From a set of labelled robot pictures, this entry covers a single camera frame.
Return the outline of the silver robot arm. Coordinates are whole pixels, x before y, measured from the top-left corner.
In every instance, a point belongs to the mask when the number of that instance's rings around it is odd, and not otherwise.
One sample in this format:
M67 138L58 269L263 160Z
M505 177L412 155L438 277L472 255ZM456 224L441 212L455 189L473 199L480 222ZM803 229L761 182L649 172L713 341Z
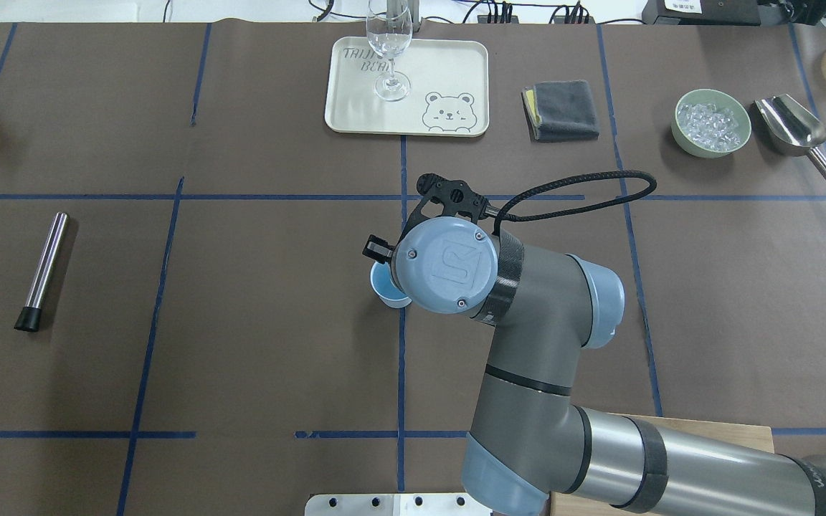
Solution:
M462 467L494 512L538 515L555 493L661 515L826 515L826 454L797 459L571 402L580 352L614 336L611 270L454 216L425 219L365 256L439 314L495 328Z

